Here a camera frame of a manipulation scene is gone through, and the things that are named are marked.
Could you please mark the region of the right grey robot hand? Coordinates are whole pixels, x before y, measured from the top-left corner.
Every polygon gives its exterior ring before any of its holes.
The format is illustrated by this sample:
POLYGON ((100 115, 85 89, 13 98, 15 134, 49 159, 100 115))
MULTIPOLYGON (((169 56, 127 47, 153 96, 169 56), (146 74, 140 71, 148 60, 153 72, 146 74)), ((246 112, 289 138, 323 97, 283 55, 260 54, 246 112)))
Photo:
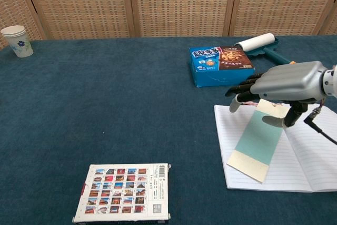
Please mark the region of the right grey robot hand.
POLYGON ((235 96, 230 104, 232 113, 244 102, 257 99, 288 103, 290 109, 285 117, 264 116, 263 121, 280 128, 291 127, 308 110, 308 104, 336 96, 336 73, 319 61, 278 65, 231 87, 226 96, 231 95, 235 96))

